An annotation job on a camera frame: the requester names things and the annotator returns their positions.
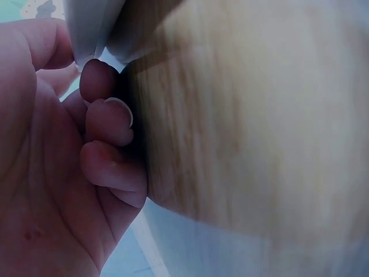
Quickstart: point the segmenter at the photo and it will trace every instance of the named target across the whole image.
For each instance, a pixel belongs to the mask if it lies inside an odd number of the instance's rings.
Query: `wood grain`
[[[306,268],[331,276],[331,252],[319,247],[352,256],[349,245],[368,233],[368,9],[359,1],[150,3],[127,2],[110,44],[129,62],[150,198],[193,224],[270,242],[260,276],[293,267],[296,276],[313,276]],[[222,276],[211,274],[188,276]]]

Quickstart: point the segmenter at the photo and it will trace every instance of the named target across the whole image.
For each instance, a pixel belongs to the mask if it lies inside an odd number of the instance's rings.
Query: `fingernail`
[[[108,103],[108,102],[117,103],[117,104],[121,105],[123,108],[125,108],[125,109],[127,109],[129,111],[129,114],[130,114],[130,117],[131,117],[131,123],[129,125],[129,128],[131,128],[132,127],[132,124],[133,124],[133,114],[132,114],[131,109],[128,107],[128,105],[125,102],[123,102],[120,99],[115,98],[115,97],[110,97],[110,98],[108,98],[108,99],[106,99],[104,101],[104,103]]]

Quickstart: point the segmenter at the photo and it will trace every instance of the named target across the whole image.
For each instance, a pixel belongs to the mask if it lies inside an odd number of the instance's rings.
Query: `palm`
[[[106,92],[100,94],[106,98]],[[144,203],[143,186],[127,196],[85,177],[80,165],[85,112],[78,108],[86,107],[81,103],[78,92],[60,103],[39,80],[28,130],[0,183],[3,199],[10,200],[1,203],[0,261],[14,276],[29,268],[35,271],[27,276],[98,276]],[[99,131],[90,136],[96,139],[96,134]],[[87,149],[82,160],[94,159],[90,152]]]

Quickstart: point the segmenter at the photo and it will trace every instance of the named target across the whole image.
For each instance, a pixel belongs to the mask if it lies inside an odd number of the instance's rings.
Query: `skin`
[[[61,103],[78,76],[65,23],[0,24],[0,38],[1,275],[99,276],[146,199],[142,163],[119,150],[130,113],[104,101],[118,73],[90,61]]]

